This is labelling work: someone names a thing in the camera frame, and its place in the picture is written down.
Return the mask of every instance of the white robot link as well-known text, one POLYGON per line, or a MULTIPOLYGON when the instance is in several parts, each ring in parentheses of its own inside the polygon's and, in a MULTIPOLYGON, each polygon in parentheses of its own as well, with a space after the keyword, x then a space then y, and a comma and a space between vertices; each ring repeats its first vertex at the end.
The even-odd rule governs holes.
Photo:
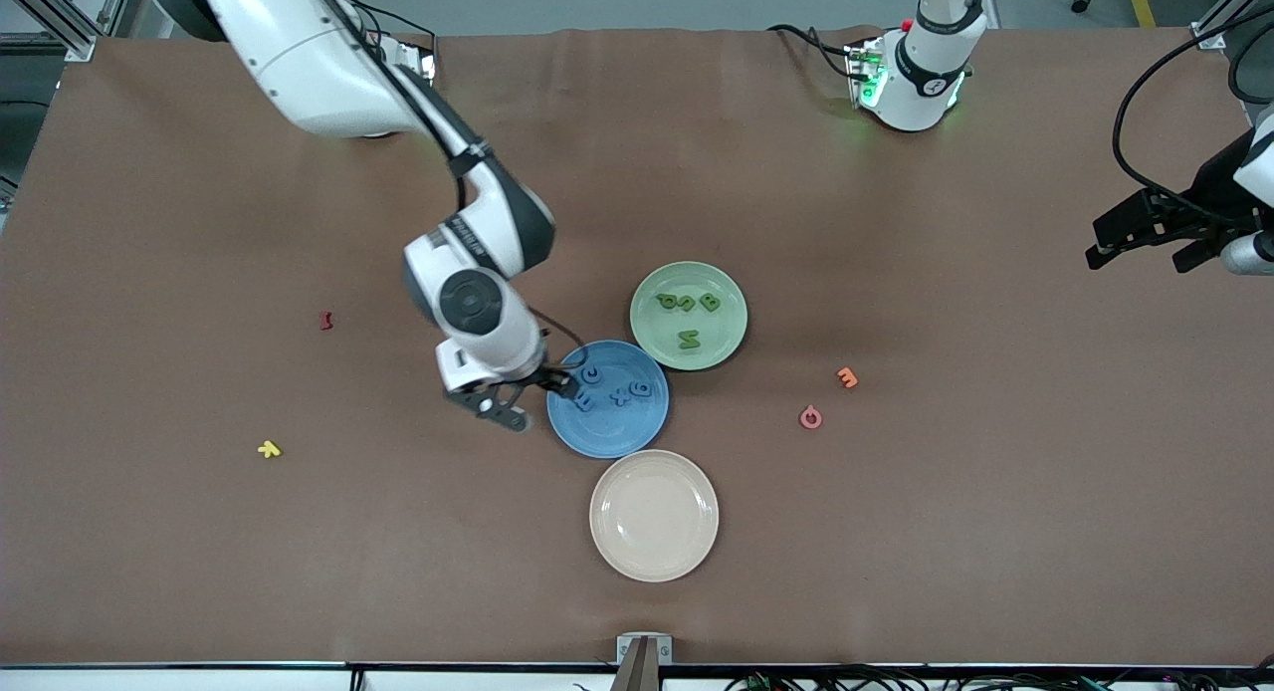
POLYGON ((920 0, 910 29, 889 29, 850 47, 850 93, 899 131, 924 131, 941 120, 986 32, 982 0, 920 0))
POLYGON ((404 251, 408 292, 446 333, 437 347, 447 396, 516 432, 530 385, 573 396, 568 370, 547 362, 543 335, 508 280, 553 247, 548 208, 440 97, 432 52, 368 29, 347 0, 155 0, 186 32, 229 41, 270 102, 322 136, 428 134, 446 152, 459 210, 404 251), (476 193, 465 200, 465 182, 476 193), (513 393, 501 399, 501 386, 513 393))

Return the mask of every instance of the green plate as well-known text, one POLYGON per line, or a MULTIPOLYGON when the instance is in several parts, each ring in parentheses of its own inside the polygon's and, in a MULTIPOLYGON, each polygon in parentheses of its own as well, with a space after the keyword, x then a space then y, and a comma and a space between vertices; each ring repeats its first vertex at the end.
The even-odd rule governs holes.
POLYGON ((628 321, 637 344, 661 365, 673 370, 706 370, 725 361, 743 342, 748 302, 739 286, 719 268, 706 263, 670 263, 637 286, 628 321), (712 298, 705 301, 705 295, 712 298), (669 302, 674 306, 666 307, 669 302), (713 302, 716 310, 710 310, 713 302))

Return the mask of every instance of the plate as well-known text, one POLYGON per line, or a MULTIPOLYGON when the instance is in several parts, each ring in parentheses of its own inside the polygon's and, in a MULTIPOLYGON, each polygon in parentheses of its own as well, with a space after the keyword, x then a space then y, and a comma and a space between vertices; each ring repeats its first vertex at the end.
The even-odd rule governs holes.
POLYGON ((637 344, 660 363, 673 370, 706 370, 722 363, 743 342, 748 302, 721 269, 706 263, 670 263, 637 286, 628 321, 637 344))
POLYGON ((615 459, 645 447, 668 419, 668 377, 648 354, 623 340, 598 340, 563 358, 580 384, 575 399, 548 395, 549 423, 575 451, 615 459))
POLYGON ((692 460, 642 450, 610 465, 592 491, 589 527, 601 556, 637 581, 673 581, 708 556, 716 492, 692 460))

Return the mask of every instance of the blue plate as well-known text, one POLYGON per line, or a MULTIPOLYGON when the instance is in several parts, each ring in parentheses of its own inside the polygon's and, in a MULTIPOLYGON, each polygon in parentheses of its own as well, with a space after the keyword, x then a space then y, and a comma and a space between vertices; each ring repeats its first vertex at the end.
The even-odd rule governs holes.
POLYGON ((589 358, 571 371, 580 384, 573 400, 548 395, 549 423, 572 450, 596 459, 618 459, 650 444, 668 419, 668 379, 637 346, 598 340, 566 356, 589 358))

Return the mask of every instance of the white plate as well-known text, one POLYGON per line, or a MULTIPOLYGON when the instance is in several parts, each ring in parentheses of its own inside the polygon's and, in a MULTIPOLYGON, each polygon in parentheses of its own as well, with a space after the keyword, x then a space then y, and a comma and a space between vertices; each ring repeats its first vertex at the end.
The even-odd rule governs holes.
POLYGON ((589 527, 601 556, 637 581, 673 581, 708 556, 720 511, 692 460, 664 450, 633 453, 601 474, 589 527))

